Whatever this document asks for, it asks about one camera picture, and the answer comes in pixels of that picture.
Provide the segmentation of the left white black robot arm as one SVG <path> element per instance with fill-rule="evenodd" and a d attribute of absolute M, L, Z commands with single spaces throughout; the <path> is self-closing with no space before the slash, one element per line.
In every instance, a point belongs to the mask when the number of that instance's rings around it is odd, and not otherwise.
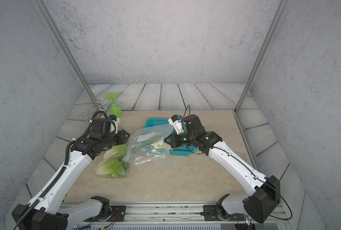
<path fill-rule="evenodd" d="M 84 221 L 114 220 L 110 201 L 93 196 L 86 202 L 61 209 L 68 191 L 83 170 L 105 149 L 125 144 L 130 135 L 118 129 L 120 119 L 114 115 L 95 118 L 78 139 L 65 149 L 65 160 L 59 170 L 25 205 L 17 205 L 12 217 L 20 230 L 67 230 Z"/>

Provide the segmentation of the clear zipper bag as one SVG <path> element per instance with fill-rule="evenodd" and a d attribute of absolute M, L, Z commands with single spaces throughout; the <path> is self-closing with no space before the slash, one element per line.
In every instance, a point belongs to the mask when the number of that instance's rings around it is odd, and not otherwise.
<path fill-rule="evenodd" d="M 128 163 L 123 160 L 127 154 L 128 143 L 113 146 L 104 154 L 103 161 L 96 167 L 95 173 L 103 178 L 123 178 L 127 175 Z"/>
<path fill-rule="evenodd" d="M 164 139 L 173 132 L 172 125 L 146 127 L 137 130 L 128 139 L 127 153 L 123 161 L 141 165 L 170 156 L 170 145 Z"/>

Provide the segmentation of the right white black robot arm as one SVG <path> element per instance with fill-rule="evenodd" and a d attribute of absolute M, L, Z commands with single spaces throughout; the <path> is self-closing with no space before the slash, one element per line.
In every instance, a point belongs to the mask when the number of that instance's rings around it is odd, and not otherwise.
<path fill-rule="evenodd" d="M 195 114 L 168 119 L 175 132 L 164 139 L 171 148 L 194 146 L 206 156 L 222 165 L 244 188 L 245 198 L 224 195 L 216 203 L 215 213 L 221 220 L 229 220 L 234 214 L 248 215 L 258 223 L 264 223 L 285 199 L 280 194 L 280 181 L 267 177 L 244 161 L 214 131 L 206 131 Z"/>

